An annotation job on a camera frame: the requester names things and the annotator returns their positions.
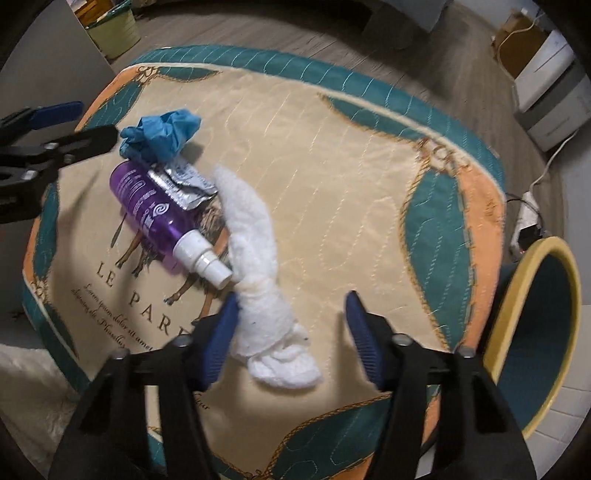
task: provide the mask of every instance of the teal fabric border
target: teal fabric border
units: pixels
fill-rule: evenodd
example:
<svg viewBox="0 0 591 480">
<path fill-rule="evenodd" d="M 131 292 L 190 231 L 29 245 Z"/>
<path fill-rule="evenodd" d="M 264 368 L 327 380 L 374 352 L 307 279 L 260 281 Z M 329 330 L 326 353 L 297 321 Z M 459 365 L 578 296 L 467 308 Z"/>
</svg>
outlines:
<svg viewBox="0 0 591 480">
<path fill-rule="evenodd" d="M 362 98 L 374 105 L 405 115 L 445 136 L 472 155 L 491 174 L 499 188 L 505 190 L 501 162 L 474 132 L 402 90 L 344 67 L 290 53 L 225 45 L 159 48 L 145 53 L 131 64 L 138 63 L 209 63 L 229 66 L 299 80 Z"/>
</svg>

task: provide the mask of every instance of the cardboard box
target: cardboard box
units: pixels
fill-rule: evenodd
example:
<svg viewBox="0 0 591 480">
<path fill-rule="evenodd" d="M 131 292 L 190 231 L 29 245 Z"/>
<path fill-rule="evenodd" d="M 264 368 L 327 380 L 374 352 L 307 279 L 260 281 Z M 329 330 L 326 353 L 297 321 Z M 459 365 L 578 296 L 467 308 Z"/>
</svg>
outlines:
<svg viewBox="0 0 591 480">
<path fill-rule="evenodd" d="M 531 25 L 530 18 L 521 12 L 514 11 L 505 25 L 497 32 L 492 43 L 495 58 L 514 79 L 518 77 L 548 38 L 548 34 L 540 27 L 537 25 L 531 27 Z M 527 31 L 512 35 L 512 32 L 529 27 L 531 28 Z"/>
</svg>

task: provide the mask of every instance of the white towel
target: white towel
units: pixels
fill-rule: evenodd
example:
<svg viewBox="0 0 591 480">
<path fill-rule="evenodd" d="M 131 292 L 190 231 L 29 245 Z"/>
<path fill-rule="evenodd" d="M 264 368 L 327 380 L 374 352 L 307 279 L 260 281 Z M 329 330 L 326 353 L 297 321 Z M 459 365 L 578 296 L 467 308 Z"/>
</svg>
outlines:
<svg viewBox="0 0 591 480">
<path fill-rule="evenodd" d="M 308 352 L 306 329 L 277 286 L 277 244 L 267 207 L 226 168 L 216 167 L 213 182 L 230 232 L 228 251 L 240 305 L 232 355 L 246 363 L 254 378 L 274 387 L 313 387 L 322 374 Z"/>
</svg>

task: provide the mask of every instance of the blue crumpled glove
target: blue crumpled glove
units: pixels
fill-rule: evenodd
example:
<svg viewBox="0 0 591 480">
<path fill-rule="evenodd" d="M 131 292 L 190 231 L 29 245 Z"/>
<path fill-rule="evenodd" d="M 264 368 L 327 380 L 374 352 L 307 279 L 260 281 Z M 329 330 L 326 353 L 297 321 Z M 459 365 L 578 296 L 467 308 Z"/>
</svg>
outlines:
<svg viewBox="0 0 591 480">
<path fill-rule="evenodd" d="M 121 131 L 123 158 L 145 164 L 168 163 L 201 126 L 201 118 L 183 108 L 164 115 L 143 116 L 137 127 Z"/>
</svg>

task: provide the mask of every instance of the purple spray bottle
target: purple spray bottle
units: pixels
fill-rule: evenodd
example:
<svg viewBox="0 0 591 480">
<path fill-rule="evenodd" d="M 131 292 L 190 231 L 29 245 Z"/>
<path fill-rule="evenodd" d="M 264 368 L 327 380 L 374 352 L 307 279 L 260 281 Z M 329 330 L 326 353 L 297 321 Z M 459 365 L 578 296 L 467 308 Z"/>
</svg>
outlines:
<svg viewBox="0 0 591 480">
<path fill-rule="evenodd" d="M 111 173 L 109 186 L 160 253 L 174 256 L 189 272 L 219 290 L 228 284 L 231 270 L 195 230 L 187 213 L 150 179 L 144 166 L 131 160 L 123 162 Z"/>
</svg>

